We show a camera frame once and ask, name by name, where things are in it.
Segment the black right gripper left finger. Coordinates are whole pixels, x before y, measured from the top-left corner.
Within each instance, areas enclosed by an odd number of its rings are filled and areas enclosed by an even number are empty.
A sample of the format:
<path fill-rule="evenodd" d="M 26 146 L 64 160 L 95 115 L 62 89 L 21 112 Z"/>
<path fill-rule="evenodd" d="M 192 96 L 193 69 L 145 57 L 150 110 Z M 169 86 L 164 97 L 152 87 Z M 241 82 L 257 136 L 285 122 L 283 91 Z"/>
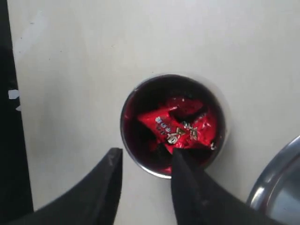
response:
<path fill-rule="evenodd" d="M 74 187 L 12 225 L 112 225 L 122 189 L 123 150 L 111 148 Z"/>

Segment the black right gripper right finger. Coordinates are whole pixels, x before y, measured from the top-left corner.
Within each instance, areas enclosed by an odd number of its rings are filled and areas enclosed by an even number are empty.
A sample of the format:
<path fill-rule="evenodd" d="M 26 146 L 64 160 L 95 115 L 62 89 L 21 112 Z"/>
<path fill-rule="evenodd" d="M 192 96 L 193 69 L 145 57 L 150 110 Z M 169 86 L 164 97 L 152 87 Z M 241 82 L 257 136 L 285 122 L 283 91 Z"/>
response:
<path fill-rule="evenodd" d="M 184 149 L 172 155 L 172 202 L 179 225 L 277 225 L 218 185 Z"/>

